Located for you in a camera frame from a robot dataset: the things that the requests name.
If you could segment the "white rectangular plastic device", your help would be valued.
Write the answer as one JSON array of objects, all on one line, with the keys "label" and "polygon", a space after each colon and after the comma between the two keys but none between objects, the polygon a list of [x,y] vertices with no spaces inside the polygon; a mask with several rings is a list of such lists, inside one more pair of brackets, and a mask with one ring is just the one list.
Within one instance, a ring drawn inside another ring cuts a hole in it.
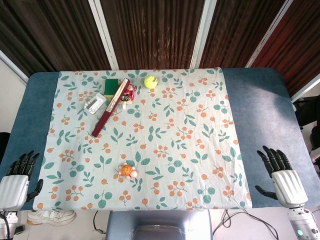
[{"label": "white rectangular plastic device", "polygon": [[107,99],[101,93],[97,93],[91,100],[84,104],[84,110],[94,115],[106,101]]}]

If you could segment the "green yellow sponge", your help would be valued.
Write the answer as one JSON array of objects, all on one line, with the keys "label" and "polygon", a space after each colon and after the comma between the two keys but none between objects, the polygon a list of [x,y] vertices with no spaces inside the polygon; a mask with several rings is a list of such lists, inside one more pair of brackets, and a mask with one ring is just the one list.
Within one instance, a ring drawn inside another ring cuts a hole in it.
[{"label": "green yellow sponge", "polygon": [[119,80],[117,78],[109,78],[105,80],[104,97],[112,98],[117,92],[119,87]]}]

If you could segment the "orange toy figure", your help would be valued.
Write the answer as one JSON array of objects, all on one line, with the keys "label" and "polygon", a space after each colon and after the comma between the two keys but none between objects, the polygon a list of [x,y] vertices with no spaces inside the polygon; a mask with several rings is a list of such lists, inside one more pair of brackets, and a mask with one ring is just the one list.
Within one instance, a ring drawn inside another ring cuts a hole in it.
[{"label": "orange toy figure", "polygon": [[131,166],[127,163],[120,165],[119,167],[119,175],[126,177],[127,179],[136,178],[138,176],[138,172],[134,166]]}]

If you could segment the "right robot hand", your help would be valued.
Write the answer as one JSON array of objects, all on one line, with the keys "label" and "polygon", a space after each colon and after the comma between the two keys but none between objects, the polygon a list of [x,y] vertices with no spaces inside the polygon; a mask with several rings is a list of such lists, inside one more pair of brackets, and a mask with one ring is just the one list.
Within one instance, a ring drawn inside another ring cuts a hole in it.
[{"label": "right robot hand", "polygon": [[267,191],[256,185],[255,189],[265,197],[279,201],[288,209],[295,209],[305,205],[308,201],[306,191],[298,173],[292,168],[287,156],[279,149],[262,147],[264,152],[258,150],[265,169],[272,179],[274,192]]}]

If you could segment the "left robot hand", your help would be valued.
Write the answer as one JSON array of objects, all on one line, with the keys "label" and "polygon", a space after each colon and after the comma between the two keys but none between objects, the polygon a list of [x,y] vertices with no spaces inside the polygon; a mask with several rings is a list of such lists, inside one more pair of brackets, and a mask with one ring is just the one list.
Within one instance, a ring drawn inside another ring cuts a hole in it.
[{"label": "left robot hand", "polygon": [[39,155],[33,151],[24,153],[10,165],[7,174],[0,181],[0,212],[19,211],[25,203],[40,194],[44,184],[43,179],[38,180],[34,191],[28,192]]}]

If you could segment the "dark red folding fan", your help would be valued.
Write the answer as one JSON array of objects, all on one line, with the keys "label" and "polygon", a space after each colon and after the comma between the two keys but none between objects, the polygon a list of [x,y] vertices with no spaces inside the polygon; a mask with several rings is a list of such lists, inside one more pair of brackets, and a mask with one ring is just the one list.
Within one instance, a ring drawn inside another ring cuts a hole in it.
[{"label": "dark red folding fan", "polygon": [[107,108],[105,109],[103,115],[99,119],[99,121],[98,121],[97,125],[95,126],[94,130],[92,131],[91,135],[93,137],[96,138],[99,135],[99,133],[101,132],[101,130],[105,126],[106,122],[110,118],[112,112],[115,110],[115,108],[119,104],[122,96],[124,95],[124,93],[128,89],[129,85],[130,85],[130,80],[127,79],[127,78],[124,78],[123,81],[121,82],[120,86],[118,87],[116,93],[114,94],[114,96],[112,97],[111,101],[109,102]]}]

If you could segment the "red white snack packet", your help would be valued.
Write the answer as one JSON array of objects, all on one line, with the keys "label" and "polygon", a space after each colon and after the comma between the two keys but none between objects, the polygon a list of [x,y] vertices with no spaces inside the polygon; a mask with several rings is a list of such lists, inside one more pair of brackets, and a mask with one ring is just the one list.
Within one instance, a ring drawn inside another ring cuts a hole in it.
[{"label": "red white snack packet", "polygon": [[126,90],[126,92],[122,95],[120,99],[120,103],[122,104],[122,109],[125,110],[127,105],[133,103],[135,98],[136,87],[130,84]]}]

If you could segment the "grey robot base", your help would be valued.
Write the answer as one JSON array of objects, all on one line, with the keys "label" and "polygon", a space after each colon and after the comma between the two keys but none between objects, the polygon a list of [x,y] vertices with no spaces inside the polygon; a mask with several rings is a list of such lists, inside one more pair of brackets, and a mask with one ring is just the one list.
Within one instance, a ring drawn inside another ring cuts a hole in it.
[{"label": "grey robot base", "polygon": [[117,211],[109,214],[105,240],[213,240],[210,212]]}]

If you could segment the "floral patterned tablecloth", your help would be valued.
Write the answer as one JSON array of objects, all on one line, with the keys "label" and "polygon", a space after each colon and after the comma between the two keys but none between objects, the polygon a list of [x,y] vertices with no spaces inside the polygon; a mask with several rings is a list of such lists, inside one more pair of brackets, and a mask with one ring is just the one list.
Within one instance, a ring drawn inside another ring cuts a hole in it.
[{"label": "floral patterned tablecloth", "polygon": [[[144,85],[155,76],[154,89]],[[84,110],[106,79],[129,79],[135,97]],[[137,177],[119,175],[119,166]],[[222,69],[62,71],[39,177],[35,210],[202,210],[250,208],[236,126]]]}]

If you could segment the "white sneaker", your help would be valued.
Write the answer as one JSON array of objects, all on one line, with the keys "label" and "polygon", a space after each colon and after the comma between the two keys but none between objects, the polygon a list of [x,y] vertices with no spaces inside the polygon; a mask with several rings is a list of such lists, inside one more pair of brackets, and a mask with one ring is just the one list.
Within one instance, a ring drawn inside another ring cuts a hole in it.
[{"label": "white sneaker", "polygon": [[70,224],[76,219],[76,217],[77,213],[73,210],[30,210],[27,213],[27,223],[29,225],[48,224],[51,226],[60,227]]}]

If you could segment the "yellow tennis ball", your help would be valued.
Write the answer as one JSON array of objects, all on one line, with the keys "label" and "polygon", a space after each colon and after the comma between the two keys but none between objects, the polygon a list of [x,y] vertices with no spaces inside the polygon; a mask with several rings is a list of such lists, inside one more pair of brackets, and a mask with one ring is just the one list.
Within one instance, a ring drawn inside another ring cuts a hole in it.
[{"label": "yellow tennis ball", "polygon": [[158,85],[158,79],[153,75],[148,75],[144,79],[144,86],[147,89],[154,89]]}]

